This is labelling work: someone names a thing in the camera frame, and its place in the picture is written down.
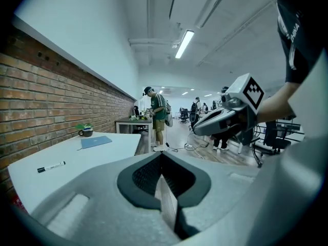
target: baseball cap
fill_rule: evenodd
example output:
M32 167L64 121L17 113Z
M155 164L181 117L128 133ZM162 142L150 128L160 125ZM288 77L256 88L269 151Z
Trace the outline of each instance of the baseball cap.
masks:
M151 89L152 89L152 87L146 87L146 88L144 89L145 94L147 95L147 93L148 93Z
M221 90L221 92L222 93L225 93L228 89L229 89L229 87L223 87L222 90Z

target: brick wall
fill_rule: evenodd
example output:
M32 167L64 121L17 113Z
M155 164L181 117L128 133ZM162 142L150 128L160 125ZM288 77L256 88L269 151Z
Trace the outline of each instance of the brick wall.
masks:
M15 195L9 164L76 136L80 123L115 133L133 103L12 27L0 53L0 192Z

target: cup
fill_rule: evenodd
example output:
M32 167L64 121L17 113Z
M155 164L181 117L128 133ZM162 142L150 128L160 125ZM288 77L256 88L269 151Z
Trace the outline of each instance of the cup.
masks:
M91 137L92 133L93 129L82 129L78 132L78 134L83 137Z

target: backpack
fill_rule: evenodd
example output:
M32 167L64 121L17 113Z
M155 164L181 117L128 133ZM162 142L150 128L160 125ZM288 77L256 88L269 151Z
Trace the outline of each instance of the backpack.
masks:
M197 111L197 103L198 103L198 102L199 102L199 101L197 101L196 103L193 103L193 104L191 105L191 109L190 109L191 112L195 113L195 112Z
M164 103L165 103L165 124L168 127L173 126L173 120L172 120L172 114L171 114L171 106L169 104L169 102L164 98Z

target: small plant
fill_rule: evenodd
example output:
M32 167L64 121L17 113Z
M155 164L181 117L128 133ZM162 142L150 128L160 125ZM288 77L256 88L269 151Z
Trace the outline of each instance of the small plant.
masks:
M75 126L76 129L79 129L79 130L85 130L85 129L92 129L93 126L90 124L90 123L87 123L87 124L78 124Z

